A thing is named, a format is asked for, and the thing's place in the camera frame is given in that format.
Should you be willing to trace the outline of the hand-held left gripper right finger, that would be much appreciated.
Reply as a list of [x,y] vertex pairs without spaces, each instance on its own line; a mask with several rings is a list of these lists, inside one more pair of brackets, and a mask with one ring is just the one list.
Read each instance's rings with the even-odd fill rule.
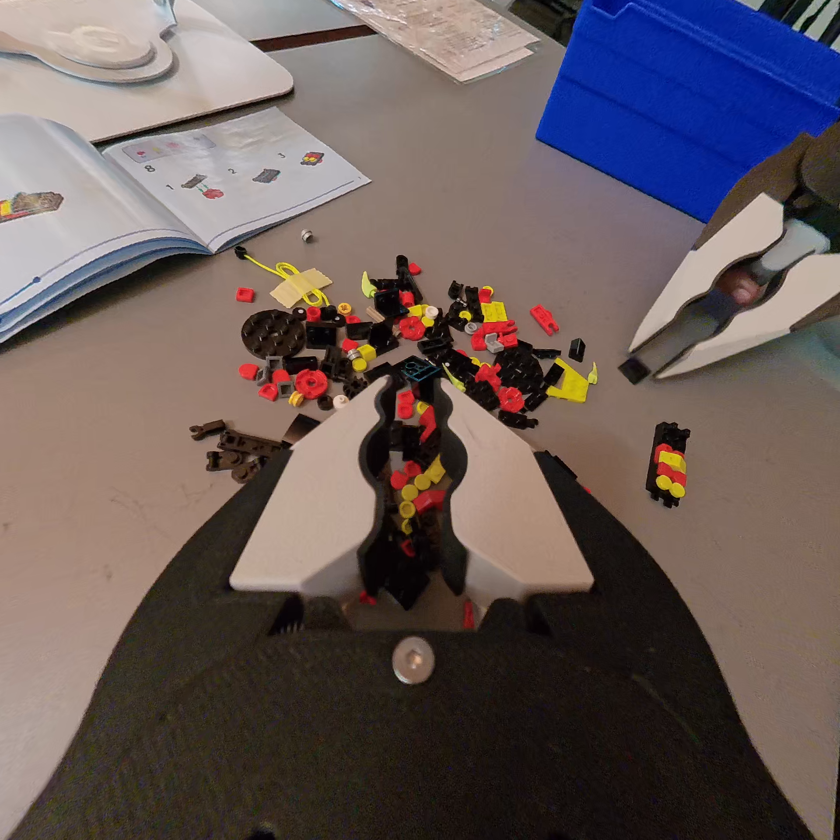
[[531,447],[451,383],[434,411],[444,493],[440,570],[479,606],[588,592],[594,578]]

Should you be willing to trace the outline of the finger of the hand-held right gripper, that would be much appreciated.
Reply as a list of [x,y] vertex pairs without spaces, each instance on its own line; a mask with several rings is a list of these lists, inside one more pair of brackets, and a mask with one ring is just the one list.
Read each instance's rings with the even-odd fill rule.
[[719,332],[711,337],[692,335],[692,305],[714,290],[727,269],[743,257],[760,255],[782,234],[781,205],[764,194],[753,198],[723,229],[683,259],[639,325],[627,358],[635,356],[649,368],[666,368],[699,342],[717,335]]
[[809,255],[790,268],[771,297],[735,314],[728,326],[656,374],[681,375],[776,340],[839,292],[839,254]]

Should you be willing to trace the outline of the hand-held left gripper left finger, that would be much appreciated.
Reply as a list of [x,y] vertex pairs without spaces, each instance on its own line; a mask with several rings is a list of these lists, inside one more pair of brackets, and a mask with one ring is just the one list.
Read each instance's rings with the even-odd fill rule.
[[393,420],[384,375],[287,452],[228,582],[237,592],[346,601],[363,588],[358,550],[375,524],[375,473],[364,452]]

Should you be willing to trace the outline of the pile of lego pieces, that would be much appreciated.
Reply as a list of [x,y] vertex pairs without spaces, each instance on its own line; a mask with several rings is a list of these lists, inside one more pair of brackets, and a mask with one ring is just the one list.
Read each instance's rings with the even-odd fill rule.
[[[363,275],[363,293],[371,299],[364,316],[345,302],[330,306],[323,293],[327,280],[303,295],[293,292],[283,309],[258,311],[246,320],[241,338],[260,364],[239,368],[268,400],[287,396],[293,407],[317,404],[334,413],[379,378],[392,377],[393,420],[364,446],[376,497],[373,529],[358,550],[359,595],[362,603],[374,604],[384,593],[406,611],[433,579],[447,586],[440,570],[441,521],[450,480],[440,458],[436,384],[451,383],[519,436],[538,425],[535,412],[543,404],[585,403],[598,378],[595,364],[584,374],[560,353],[519,339],[518,325],[494,300],[492,288],[454,283],[452,306],[442,310],[423,301],[418,273],[399,255],[395,278]],[[313,417],[299,415],[281,441],[238,433],[223,421],[190,431],[196,440],[218,436],[218,451],[207,456],[208,470],[226,469],[247,482],[275,469],[269,498],[286,452],[318,425]],[[233,559],[224,566],[233,592],[280,593],[235,591],[228,582],[266,503],[252,524],[236,528]],[[470,627],[472,609],[488,605],[461,596]]]

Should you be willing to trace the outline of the lego instruction booklet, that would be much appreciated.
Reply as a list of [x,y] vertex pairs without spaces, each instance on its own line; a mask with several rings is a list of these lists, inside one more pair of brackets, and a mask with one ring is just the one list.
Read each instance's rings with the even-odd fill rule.
[[1,125],[1,342],[168,256],[210,256],[370,183],[277,108],[97,150]]

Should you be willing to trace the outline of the black red yellow lego assembly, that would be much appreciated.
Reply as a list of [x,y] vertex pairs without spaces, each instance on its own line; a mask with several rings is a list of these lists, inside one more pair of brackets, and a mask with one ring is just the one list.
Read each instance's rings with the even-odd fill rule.
[[667,509],[677,508],[686,495],[686,444],[688,428],[677,423],[658,423],[647,466],[645,488],[649,496]]

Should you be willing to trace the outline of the person's right hand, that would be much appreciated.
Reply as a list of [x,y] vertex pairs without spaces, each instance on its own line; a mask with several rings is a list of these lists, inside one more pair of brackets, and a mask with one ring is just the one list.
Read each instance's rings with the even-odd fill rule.
[[765,285],[759,283],[743,268],[731,268],[726,271],[717,280],[715,288],[729,295],[740,307],[753,305],[765,292]]

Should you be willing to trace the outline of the blue plastic bin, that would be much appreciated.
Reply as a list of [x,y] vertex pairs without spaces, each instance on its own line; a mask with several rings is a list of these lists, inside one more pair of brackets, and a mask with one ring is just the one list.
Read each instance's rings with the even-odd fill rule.
[[838,96],[837,50],[740,2],[585,2],[536,138],[705,223]]

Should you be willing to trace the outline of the clear plastic bag with papers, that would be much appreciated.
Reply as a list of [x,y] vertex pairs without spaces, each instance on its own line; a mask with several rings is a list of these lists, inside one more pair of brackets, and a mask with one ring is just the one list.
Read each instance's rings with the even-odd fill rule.
[[333,4],[458,82],[529,58],[539,37],[477,1],[334,1]]

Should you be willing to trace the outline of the white tablet stand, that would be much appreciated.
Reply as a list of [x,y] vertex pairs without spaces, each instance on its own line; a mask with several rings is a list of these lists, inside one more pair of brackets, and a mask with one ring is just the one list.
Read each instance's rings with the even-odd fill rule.
[[100,142],[287,94],[291,74],[193,2],[2,2],[2,113]]

